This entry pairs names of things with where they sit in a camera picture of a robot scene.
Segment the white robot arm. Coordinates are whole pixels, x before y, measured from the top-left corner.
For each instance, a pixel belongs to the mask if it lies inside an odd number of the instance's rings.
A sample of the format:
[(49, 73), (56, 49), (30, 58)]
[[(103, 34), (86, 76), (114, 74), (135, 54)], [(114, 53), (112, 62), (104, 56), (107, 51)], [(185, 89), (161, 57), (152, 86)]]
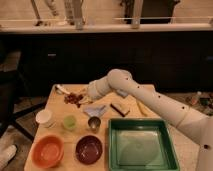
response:
[(124, 92), (141, 101), (170, 125), (199, 145), (196, 171), (213, 171), (213, 116), (151, 91), (133, 80), (129, 71), (112, 69), (81, 90), (81, 104), (93, 103), (111, 92)]

